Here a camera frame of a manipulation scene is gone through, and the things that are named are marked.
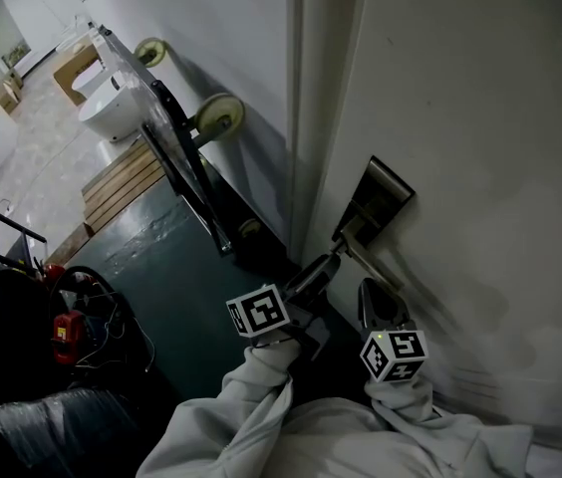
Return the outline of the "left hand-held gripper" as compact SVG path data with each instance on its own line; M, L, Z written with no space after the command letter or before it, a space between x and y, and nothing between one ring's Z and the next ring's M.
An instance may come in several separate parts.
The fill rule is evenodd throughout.
M254 349L296 342L309 360L315 360L331 332L322 316L291 303L287 296L305 296L307 302L314 302L340 267L337 253L323 254L286 284L284 294L272 284L227 301L237 334L248 339Z

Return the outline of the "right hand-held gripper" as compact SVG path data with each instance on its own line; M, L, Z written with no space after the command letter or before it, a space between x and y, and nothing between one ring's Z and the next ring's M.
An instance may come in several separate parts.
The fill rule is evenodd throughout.
M373 382L412 380L428 359L423 331L405 301L374 279L358 288L358 318L365 339L360 359Z

